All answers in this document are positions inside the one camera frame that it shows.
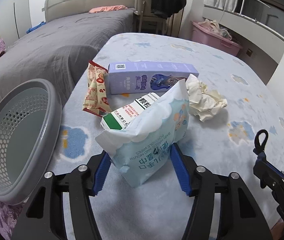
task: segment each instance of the chair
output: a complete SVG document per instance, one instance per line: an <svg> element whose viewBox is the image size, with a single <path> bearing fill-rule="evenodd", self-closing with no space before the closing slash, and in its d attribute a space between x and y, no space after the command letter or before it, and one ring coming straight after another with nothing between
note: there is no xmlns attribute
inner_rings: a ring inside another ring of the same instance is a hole
<svg viewBox="0 0 284 240"><path fill-rule="evenodd" d="M141 32L142 22L156 22L156 31L155 34L158 34L159 25L161 26L162 35L164 34L164 30L166 27L166 19L159 18L151 13L151 0L136 0L136 12L134 14L139 18L139 28L138 32Z"/></svg>

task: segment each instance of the purple box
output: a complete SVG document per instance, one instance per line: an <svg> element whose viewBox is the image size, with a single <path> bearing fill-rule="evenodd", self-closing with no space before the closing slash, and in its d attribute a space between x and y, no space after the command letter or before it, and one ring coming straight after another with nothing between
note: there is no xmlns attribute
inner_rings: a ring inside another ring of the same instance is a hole
<svg viewBox="0 0 284 240"><path fill-rule="evenodd" d="M190 74L198 76L192 64L155 61L109 64L111 94L166 92Z"/></svg>

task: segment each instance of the blue cartoon character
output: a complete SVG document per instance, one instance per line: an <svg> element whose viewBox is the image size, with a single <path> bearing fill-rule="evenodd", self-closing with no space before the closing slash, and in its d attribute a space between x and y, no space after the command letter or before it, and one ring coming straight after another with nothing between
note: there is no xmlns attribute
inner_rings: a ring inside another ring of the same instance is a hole
<svg viewBox="0 0 284 240"><path fill-rule="evenodd" d="M155 74L151 77L151 89L159 90L162 88L170 89L174 86L178 81L184 79L184 77L174 77L172 75L165 76L163 74Z"/></svg>
<svg viewBox="0 0 284 240"><path fill-rule="evenodd" d="M84 127L69 127L61 125L56 151L59 157L70 162L84 159L88 154L91 139Z"/></svg>

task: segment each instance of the red logo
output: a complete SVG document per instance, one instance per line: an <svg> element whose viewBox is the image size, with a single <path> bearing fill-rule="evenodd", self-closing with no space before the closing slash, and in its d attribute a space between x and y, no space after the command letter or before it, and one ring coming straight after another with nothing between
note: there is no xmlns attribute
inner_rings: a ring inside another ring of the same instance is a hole
<svg viewBox="0 0 284 240"><path fill-rule="evenodd" d="M98 83L103 83L103 82L104 82L104 79L103 79L103 78L97 78L97 82L98 82Z"/></svg>
<svg viewBox="0 0 284 240"><path fill-rule="evenodd" d="M102 99L102 101L105 103L105 104L109 104L109 102L107 101L107 98L101 98Z"/></svg>

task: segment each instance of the white packet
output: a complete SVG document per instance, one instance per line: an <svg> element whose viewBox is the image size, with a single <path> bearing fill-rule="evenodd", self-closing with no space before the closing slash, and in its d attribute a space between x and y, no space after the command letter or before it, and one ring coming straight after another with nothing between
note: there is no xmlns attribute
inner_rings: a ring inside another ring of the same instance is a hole
<svg viewBox="0 0 284 240"><path fill-rule="evenodd" d="M164 165L171 145L185 135L188 122L189 98L182 79L126 129L105 130L95 140L130 186L137 187Z"/></svg>

